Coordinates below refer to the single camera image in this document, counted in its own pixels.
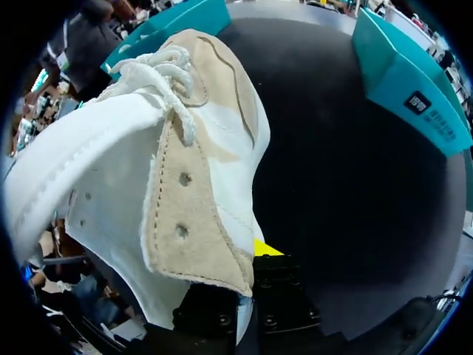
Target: white sneaker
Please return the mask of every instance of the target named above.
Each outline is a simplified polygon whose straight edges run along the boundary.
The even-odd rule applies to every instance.
[[[117,64],[122,77],[44,130],[10,170],[7,222],[26,260],[66,200],[67,231],[128,283],[146,319],[172,328],[190,282],[238,292],[251,315],[253,176],[268,119],[235,55],[186,30]]]

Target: black machine part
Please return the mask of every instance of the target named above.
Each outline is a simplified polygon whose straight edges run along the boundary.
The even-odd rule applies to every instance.
[[[304,293],[299,265],[289,256],[255,257],[254,302],[261,355],[414,355],[445,314],[427,298],[415,298],[391,317],[347,341],[342,333],[324,335],[319,311]],[[76,327],[102,354],[235,354],[238,296],[224,288],[195,284],[174,310],[174,330],[146,325],[143,340],[114,342],[84,322]],[[69,320],[74,325],[75,319]]]

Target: black platform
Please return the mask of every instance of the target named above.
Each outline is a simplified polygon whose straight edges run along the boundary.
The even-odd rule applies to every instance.
[[[276,2],[229,10],[219,37],[271,127],[255,215],[270,245],[302,261],[323,329],[352,338],[442,292],[463,226],[463,156],[445,159],[364,98],[351,18]]]

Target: shoelace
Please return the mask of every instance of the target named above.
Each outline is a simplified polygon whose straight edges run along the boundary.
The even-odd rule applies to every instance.
[[[190,67],[188,50],[174,45],[155,53],[119,61],[110,70],[111,73],[120,71],[121,77],[118,82],[107,87],[89,103],[133,93],[148,86],[155,87],[162,95],[157,96],[161,108],[165,111],[173,109],[182,121],[183,143],[190,146],[195,141],[196,125],[192,114],[171,88],[172,81],[178,81],[184,86],[186,95],[190,96],[193,87],[192,77],[188,72]]]

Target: screw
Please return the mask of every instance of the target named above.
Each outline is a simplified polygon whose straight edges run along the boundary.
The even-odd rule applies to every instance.
[[[309,318],[311,318],[312,320],[314,320],[315,318],[318,318],[319,317],[319,313],[313,309],[311,309],[309,311]]]
[[[174,309],[172,311],[172,315],[174,316],[174,318],[179,319],[179,320],[184,318],[184,313],[181,312],[179,308]]]
[[[275,326],[276,324],[278,324],[278,322],[274,319],[274,316],[272,314],[268,314],[266,317],[265,317],[265,326],[267,327],[273,327]]]
[[[264,279],[262,282],[261,282],[261,288],[270,288],[271,287],[271,284],[268,280]]]
[[[229,316],[226,316],[225,314],[220,314],[219,315],[219,323],[222,327],[226,327],[227,325],[230,325],[231,319]]]

